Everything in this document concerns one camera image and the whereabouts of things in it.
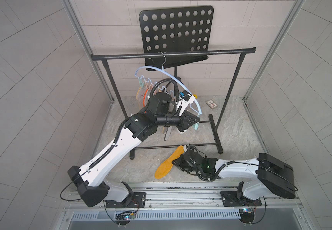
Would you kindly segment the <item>yellow insole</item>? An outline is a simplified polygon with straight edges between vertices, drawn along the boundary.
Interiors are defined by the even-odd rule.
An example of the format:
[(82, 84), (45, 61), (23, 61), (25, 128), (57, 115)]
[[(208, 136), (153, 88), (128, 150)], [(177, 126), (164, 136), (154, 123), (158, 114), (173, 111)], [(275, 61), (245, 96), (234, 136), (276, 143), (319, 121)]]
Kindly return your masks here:
[(178, 159), (184, 152), (184, 146), (178, 146), (177, 149), (171, 154), (171, 156), (160, 164), (160, 166), (155, 171), (154, 178), (161, 179), (165, 177), (173, 167), (172, 161)]

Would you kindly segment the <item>light blue clip hanger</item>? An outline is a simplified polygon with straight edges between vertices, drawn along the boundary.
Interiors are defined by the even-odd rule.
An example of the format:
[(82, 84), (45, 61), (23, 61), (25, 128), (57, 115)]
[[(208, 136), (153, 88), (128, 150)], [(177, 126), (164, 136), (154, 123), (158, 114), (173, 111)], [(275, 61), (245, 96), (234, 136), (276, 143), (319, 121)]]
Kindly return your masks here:
[[(177, 83), (177, 85), (180, 86), (183, 90), (186, 90), (189, 93), (191, 93), (191, 91), (181, 82), (181, 80), (177, 79), (175, 76), (173, 76), (173, 75), (169, 74), (168, 72), (166, 72), (163, 65), (162, 65), (161, 69), (159, 69), (157, 67), (152, 67), (152, 66), (143, 66), (143, 67), (140, 67), (136, 70), (135, 77), (138, 79), (140, 87), (144, 87), (144, 89), (146, 89), (147, 87), (150, 87), (151, 90), (152, 90), (155, 87), (155, 85), (157, 84), (157, 81), (152, 81), (150, 78), (146, 78), (145, 76), (143, 76), (141, 74), (138, 74), (138, 72), (142, 69), (151, 69), (151, 70), (160, 72), (160, 73), (166, 75), (168, 78), (171, 78), (172, 80), (174, 80)], [(151, 95), (155, 95), (156, 93), (161, 93), (162, 90), (164, 90), (164, 93), (170, 95), (171, 99), (173, 99), (174, 102), (177, 103), (177, 101), (178, 101), (178, 99), (176, 99), (176, 95), (175, 95), (176, 90), (167, 90), (166, 86), (164, 86), (162, 84), (157, 86), (153, 93), (151, 93), (151, 90), (150, 90), (149, 95), (147, 97), (148, 101), (149, 101)], [(198, 115), (198, 116), (202, 115), (202, 111), (201, 111), (201, 108), (200, 108), (200, 105), (199, 105), (199, 102), (197, 101), (197, 99), (195, 99), (195, 101), (192, 104), (188, 105), (188, 107), (191, 110), (193, 110), (196, 113), (196, 115)]]

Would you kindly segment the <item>grey dark-edged insole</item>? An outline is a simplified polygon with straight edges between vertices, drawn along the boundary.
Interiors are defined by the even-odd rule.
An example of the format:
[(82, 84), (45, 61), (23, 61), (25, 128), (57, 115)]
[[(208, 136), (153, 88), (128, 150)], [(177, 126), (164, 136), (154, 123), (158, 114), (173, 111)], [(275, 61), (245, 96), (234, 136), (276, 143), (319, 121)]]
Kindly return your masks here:
[(164, 141), (167, 141), (171, 135), (172, 132), (172, 127), (167, 127), (166, 132), (165, 132), (165, 136), (164, 136)]

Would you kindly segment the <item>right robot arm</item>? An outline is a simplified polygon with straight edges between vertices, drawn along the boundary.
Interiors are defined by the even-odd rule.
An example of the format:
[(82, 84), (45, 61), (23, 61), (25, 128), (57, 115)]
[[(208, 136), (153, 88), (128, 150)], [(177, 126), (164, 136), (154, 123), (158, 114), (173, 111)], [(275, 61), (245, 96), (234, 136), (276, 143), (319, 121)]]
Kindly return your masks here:
[(172, 164), (186, 173), (195, 173), (205, 182), (233, 177), (247, 179), (238, 185), (238, 199), (244, 197), (254, 201), (270, 194), (287, 199), (296, 197), (294, 169), (267, 153), (250, 160), (228, 161), (202, 156), (194, 145), (190, 145)]

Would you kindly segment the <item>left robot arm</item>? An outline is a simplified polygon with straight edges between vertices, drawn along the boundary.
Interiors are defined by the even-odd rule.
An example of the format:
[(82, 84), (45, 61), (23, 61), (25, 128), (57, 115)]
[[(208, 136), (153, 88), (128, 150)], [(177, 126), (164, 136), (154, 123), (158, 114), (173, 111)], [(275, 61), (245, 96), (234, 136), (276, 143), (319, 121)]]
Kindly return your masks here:
[(195, 102), (188, 90), (179, 92), (179, 80), (162, 79), (150, 91), (148, 101), (135, 115), (123, 120), (114, 140), (86, 164), (68, 170), (77, 192), (89, 207), (102, 201), (115, 201), (125, 206), (133, 199), (133, 191), (125, 182), (106, 179), (111, 169), (131, 150), (156, 133), (159, 126), (175, 126), (180, 132), (198, 123), (200, 118), (187, 106)]

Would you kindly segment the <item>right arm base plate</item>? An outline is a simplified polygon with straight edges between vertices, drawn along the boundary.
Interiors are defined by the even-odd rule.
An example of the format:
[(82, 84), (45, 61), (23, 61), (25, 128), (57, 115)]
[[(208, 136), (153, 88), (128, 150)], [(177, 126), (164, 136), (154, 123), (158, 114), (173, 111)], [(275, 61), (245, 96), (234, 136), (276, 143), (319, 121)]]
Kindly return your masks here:
[(259, 207), (262, 206), (260, 199), (251, 200), (244, 196), (238, 197), (237, 191), (221, 191), (222, 203), (224, 207)]

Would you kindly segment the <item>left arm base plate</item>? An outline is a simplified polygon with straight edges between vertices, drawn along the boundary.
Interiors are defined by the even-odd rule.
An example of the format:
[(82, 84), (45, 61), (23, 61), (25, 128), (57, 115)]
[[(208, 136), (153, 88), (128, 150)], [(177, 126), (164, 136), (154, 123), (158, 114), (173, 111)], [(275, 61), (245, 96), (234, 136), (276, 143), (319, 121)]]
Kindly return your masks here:
[(144, 208), (145, 201), (145, 192), (134, 192), (131, 197), (126, 198), (120, 203), (116, 201), (106, 201), (105, 207), (108, 209)]

